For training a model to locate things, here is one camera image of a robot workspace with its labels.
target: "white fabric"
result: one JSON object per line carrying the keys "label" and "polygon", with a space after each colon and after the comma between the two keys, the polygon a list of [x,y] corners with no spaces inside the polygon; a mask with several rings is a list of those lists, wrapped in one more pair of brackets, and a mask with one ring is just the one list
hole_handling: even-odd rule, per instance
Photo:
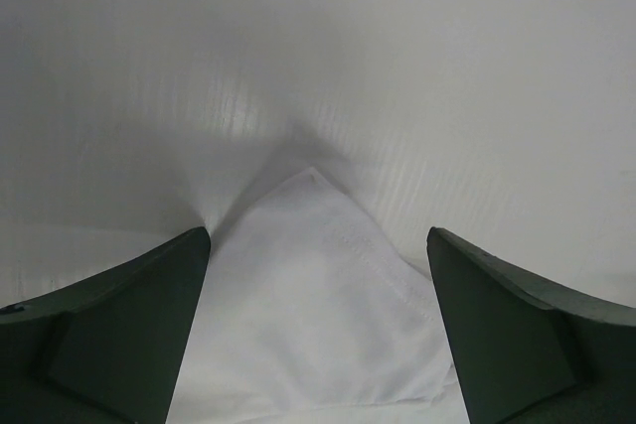
{"label": "white fabric", "polygon": [[436,303],[374,222],[307,170],[213,257],[168,421],[422,422],[451,368]]}

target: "white cloth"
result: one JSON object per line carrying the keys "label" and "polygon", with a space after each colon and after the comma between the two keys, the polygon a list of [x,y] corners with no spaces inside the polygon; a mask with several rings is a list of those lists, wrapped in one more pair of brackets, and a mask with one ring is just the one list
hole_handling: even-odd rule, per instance
{"label": "white cloth", "polygon": [[422,422],[450,368],[432,283],[309,169],[213,257],[168,422]]}

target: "folded cloth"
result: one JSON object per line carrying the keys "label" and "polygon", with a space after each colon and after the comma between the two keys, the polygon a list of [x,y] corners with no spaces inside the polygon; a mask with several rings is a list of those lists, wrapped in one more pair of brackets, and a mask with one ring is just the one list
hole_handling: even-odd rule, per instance
{"label": "folded cloth", "polygon": [[168,422],[422,422],[451,365],[432,283],[308,169],[213,257]]}

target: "white surface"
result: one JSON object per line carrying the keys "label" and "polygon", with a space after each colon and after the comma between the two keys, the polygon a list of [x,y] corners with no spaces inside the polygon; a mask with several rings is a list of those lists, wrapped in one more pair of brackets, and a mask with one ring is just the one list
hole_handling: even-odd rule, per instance
{"label": "white surface", "polygon": [[213,257],[168,422],[426,422],[451,364],[432,282],[310,169]]}
{"label": "white surface", "polygon": [[0,5],[3,304],[213,228],[300,142],[405,257],[445,226],[636,305],[636,0]]}

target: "white napkin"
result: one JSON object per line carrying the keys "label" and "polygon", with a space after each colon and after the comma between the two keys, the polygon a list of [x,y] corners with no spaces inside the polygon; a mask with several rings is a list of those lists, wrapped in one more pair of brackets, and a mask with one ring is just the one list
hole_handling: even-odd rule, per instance
{"label": "white napkin", "polygon": [[432,283],[309,169],[213,257],[168,422],[422,422],[450,367]]}

